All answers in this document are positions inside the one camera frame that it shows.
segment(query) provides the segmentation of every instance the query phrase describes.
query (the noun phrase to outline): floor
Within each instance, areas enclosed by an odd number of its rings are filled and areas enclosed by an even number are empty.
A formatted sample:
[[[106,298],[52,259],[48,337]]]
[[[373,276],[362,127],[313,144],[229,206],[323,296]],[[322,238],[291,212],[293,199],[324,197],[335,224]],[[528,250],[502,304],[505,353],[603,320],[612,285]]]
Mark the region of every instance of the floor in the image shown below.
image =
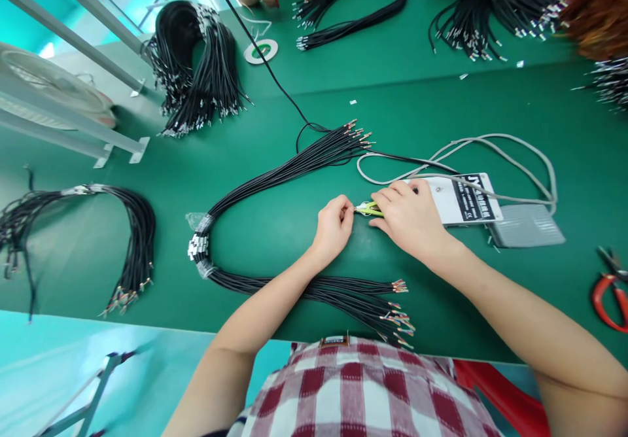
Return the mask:
[[[0,435],[35,435],[98,370],[111,352],[138,351],[109,379],[90,428],[110,437],[157,437],[181,399],[214,334],[0,311]],[[255,362],[251,405],[266,377],[282,367],[290,344],[270,341]],[[88,402],[93,382],[64,415]],[[63,437],[71,435],[69,429]]]

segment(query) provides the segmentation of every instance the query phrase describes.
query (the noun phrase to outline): red checkered shirt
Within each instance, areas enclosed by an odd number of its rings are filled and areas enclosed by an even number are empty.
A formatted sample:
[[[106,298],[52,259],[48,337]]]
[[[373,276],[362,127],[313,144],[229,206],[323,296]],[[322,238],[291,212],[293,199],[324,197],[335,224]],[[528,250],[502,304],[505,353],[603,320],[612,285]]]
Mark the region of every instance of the red checkered shirt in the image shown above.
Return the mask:
[[[360,338],[303,345],[267,378],[228,436],[499,437],[449,364]]]

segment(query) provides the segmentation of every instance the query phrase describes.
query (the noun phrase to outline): power cord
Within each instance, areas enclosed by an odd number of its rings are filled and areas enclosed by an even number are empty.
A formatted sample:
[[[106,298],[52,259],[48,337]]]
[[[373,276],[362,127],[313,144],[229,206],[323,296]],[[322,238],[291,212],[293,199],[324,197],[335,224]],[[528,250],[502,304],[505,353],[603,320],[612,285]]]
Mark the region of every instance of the power cord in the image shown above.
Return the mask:
[[[268,61],[266,61],[266,58],[264,57],[264,53],[262,52],[262,50],[259,48],[259,46],[257,46],[257,43],[255,42],[255,39],[253,38],[253,36],[249,33],[249,30],[247,29],[247,26],[244,24],[244,22],[242,21],[242,19],[240,18],[240,15],[237,13],[236,8],[233,6],[233,4],[231,4],[230,0],[225,0],[225,2],[227,2],[227,5],[229,5],[229,8],[231,9],[231,11],[234,13],[235,18],[237,19],[237,21],[240,23],[240,26],[242,27],[242,29],[244,30],[244,32],[247,34],[249,40],[251,40],[251,43],[253,44],[253,46],[255,47],[255,50],[257,51],[257,53],[259,54],[259,56],[262,58],[262,61],[264,62],[264,65],[266,66],[266,69],[268,69],[268,72],[270,73],[270,76],[273,78],[273,80],[275,81],[277,87],[279,87],[280,91],[282,91],[282,93],[286,96],[286,98],[290,101],[291,104],[294,105],[294,108],[296,108],[296,110],[299,112],[299,115],[301,115],[301,118],[303,118],[303,121],[305,122],[305,126],[304,127],[310,127],[315,131],[320,131],[320,132],[329,132],[329,130],[327,128],[325,128],[323,125],[320,125],[318,123],[313,123],[308,121],[308,119],[305,117],[305,115],[303,114],[303,112],[301,111],[301,108],[299,108],[299,106],[296,104],[296,102],[292,99],[292,97],[290,97],[290,94],[288,94],[288,92],[286,92],[286,90],[281,86],[281,84],[279,83],[279,81],[277,80],[277,77],[275,77],[275,73],[273,72],[273,70],[270,68],[270,64],[268,64]]]
[[[506,154],[502,149],[500,149],[498,146],[496,146],[495,144],[493,144],[492,142],[488,141],[488,138],[494,138],[494,137],[499,137],[499,138],[505,138],[505,139],[509,139],[511,141],[515,141],[516,143],[519,143],[520,145],[523,145],[524,147],[528,148],[529,150],[531,150],[533,153],[535,153],[540,159],[541,161],[543,161],[545,163],[545,166],[548,169],[548,175],[549,175],[549,190],[538,180],[538,178],[532,173],[530,172],[524,165],[522,165],[521,163],[517,162],[516,160],[514,160],[511,156],[509,156],[508,154]],[[511,163],[513,166],[515,166],[516,168],[518,168],[519,170],[521,170],[522,172],[524,172],[524,174],[526,174],[528,176],[528,178],[532,181],[532,183],[534,183],[534,185],[536,185],[536,187],[541,191],[541,193],[543,193],[543,195],[546,197],[546,200],[539,200],[539,199],[530,199],[530,198],[518,198],[518,197],[511,197],[511,196],[506,196],[506,195],[498,195],[495,194],[494,192],[490,192],[474,183],[468,182],[460,177],[456,177],[454,175],[447,175],[447,174],[442,174],[442,173],[423,173],[423,170],[426,169],[427,167],[430,166],[436,166],[445,169],[445,170],[449,170],[449,171],[453,171],[453,169],[451,169],[448,166],[443,166],[442,164],[437,165],[438,163],[440,163],[440,161],[442,161],[443,159],[451,156],[454,152],[457,152],[458,150],[462,149],[463,147],[471,144],[471,143],[482,143],[484,145],[487,145],[488,147],[490,147],[491,149],[493,149],[497,154],[499,154],[500,156],[502,156],[504,159],[506,159],[509,163]],[[452,150],[450,150],[447,154],[444,154],[443,156],[440,156],[441,153],[443,153],[444,151],[446,151],[447,149],[454,147]],[[439,149],[438,151],[436,151],[436,153],[430,157],[427,160],[418,160],[420,162],[424,162],[424,164],[420,167],[418,167],[417,169],[413,169],[411,171],[408,171],[406,173],[403,173],[401,175],[399,175],[398,177],[395,177],[389,181],[377,181],[375,179],[372,179],[371,177],[367,176],[367,174],[364,173],[364,170],[362,169],[362,167],[360,166],[361,162],[363,161],[363,159],[365,158],[369,158],[369,157],[383,157],[383,158],[389,158],[389,159],[397,159],[397,160],[408,160],[409,158],[401,158],[399,156],[391,156],[390,154],[384,154],[384,153],[380,153],[380,152],[369,152],[367,154],[364,154],[363,156],[361,156],[360,158],[358,158],[357,160],[357,169],[358,172],[362,175],[362,177],[364,177],[366,180],[368,180],[371,183],[374,183],[376,185],[390,185],[391,183],[398,181],[398,180],[404,180],[404,179],[419,179],[419,178],[425,178],[425,177],[445,177],[446,179],[450,179],[452,181],[461,183],[463,185],[468,185],[470,187],[472,187],[474,190],[477,190],[478,192],[487,194],[491,197],[497,198],[499,200],[507,200],[507,201],[514,201],[516,203],[531,203],[531,204],[535,204],[535,205],[548,205],[549,206],[549,213],[551,215],[554,215],[554,213],[556,213],[556,205],[558,203],[558,191],[556,188],[556,173],[554,171],[554,167],[550,161],[550,159],[543,154],[543,152],[541,152],[540,150],[538,150],[536,147],[532,146],[530,143],[516,137],[513,135],[509,135],[509,134],[505,134],[505,133],[490,133],[490,134],[485,134],[482,136],[478,136],[478,137],[469,137],[469,138],[463,138],[463,139],[458,139],[456,141],[452,141],[450,142],[450,144],[442,147],[441,149]]]

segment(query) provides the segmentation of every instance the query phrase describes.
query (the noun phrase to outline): clothing tag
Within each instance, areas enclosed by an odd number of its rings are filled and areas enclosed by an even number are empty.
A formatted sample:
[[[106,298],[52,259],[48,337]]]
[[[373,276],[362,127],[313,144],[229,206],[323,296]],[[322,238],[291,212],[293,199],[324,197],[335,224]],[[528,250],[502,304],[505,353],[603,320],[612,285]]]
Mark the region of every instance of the clothing tag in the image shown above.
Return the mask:
[[[349,336],[329,336],[321,339],[319,349],[325,349],[327,347],[336,347],[337,345],[349,345]]]

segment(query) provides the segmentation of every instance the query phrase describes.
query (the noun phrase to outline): white cable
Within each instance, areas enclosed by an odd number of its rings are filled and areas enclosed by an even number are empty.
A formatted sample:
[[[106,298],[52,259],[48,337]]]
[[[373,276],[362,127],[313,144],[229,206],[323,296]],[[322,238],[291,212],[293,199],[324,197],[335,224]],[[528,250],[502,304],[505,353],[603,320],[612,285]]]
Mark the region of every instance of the white cable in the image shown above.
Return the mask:
[[[534,174],[532,174],[532,172],[530,172],[526,167],[524,167],[522,164],[520,164],[519,162],[517,162],[516,160],[514,160],[512,157],[510,157],[508,154],[506,154],[502,149],[500,149],[499,147],[497,147],[495,144],[493,144],[490,141],[487,141],[487,138],[491,138],[491,137],[501,137],[501,138],[505,138],[505,139],[510,139],[512,141],[515,141],[516,143],[519,143],[525,147],[527,147],[529,150],[531,150],[533,153],[535,153],[540,159],[541,161],[543,161],[545,163],[545,166],[548,169],[548,175],[549,175],[549,191],[548,189],[534,176]],[[422,170],[424,170],[427,167],[430,167],[429,164],[423,164],[421,167],[418,167],[417,169],[411,170],[409,172],[406,172],[402,175],[400,175],[399,177],[395,177],[394,179],[391,179],[389,181],[377,181],[374,179],[371,179],[369,176],[367,176],[364,171],[362,170],[362,168],[360,167],[360,163],[363,159],[367,158],[367,157],[385,157],[385,158],[389,158],[389,156],[386,156],[384,154],[377,154],[374,152],[369,152],[363,156],[361,156],[360,158],[358,158],[357,160],[357,169],[358,172],[360,172],[360,174],[369,182],[377,184],[377,185],[389,185],[397,180],[403,180],[403,179],[416,179],[416,178],[423,178],[423,177],[445,177],[446,179],[451,179],[453,181],[456,182],[460,182],[462,184],[471,186],[472,188],[474,188],[475,190],[478,190],[479,192],[482,192],[484,194],[490,195],[494,198],[498,198],[501,200],[509,200],[509,201],[516,201],[517,203],[533,203],[533,204],[538,204],[538,205],[549,205],[549,213],[551,215],[553,215],[554,213],[556,213],[556,204],[558,203],[558,190],[556,187],[556,173],[554,172],[554,167],[550,162],[550,159],[543,154],[540,150],[538,150],[536,147],[532,146],[530,143],[516,137],[516,136],[512,136],[512,135],[508,135],[505,133],[490,133],[490,134],[485,134],[482,136],[478,136],[478,137],[469,137],[469,138],[463,138],[463,139],[458,139],[456,141],[452,141],[450,142],[450,144],[446,145],[445,147],[439,149],[438,151],[436,151],[436,153],[429,158],[428,160],[431,162],[440,162],[443,159],[451,156],[454,152],[458,151],[459,149],[463,148],[464,146],[467,146],[470,143],[473,142],[478,142],[478,143],[483,143],[484,145],[487,145],[488,147],[490,147],[491,149],[493,149],[495,152],[497,152],[497,154],[499,154],[500,156],[502,156],[504,159],[506,159],[509,163],[511,163],[512,165],[514,165],[515,167],[517,167],[518,169],[520,169],[522,172],[524,172],[524,174],[526,174],[528,176],[528,178],[534,183],[534,185],[536,185],[538,187],[538,189],[543,193],[543,195],[547,198],[546,200],[532,200],[532,199],[527,199],[527,198],[517,198],[517,197],[509,197],[509,196],[505,196],[505,195],[497,195],[493,192],[489,192],[487,190],[484,190],[483,188],[479,187],[478,185],[472,184],[464,179],[461,179],[459,177],[455,177],[455,176],[451,176],[451,175],[446,175],[446,174],[437,174],[437,173],[422,173],[419,174],[419,172],[422,172]],[[445,154],[444,156],[440,156],[438,157],[442,152],[444,152],[445,150],[449,149],[452,146],[456,146],[454,149],[450,150],[447,154]]]

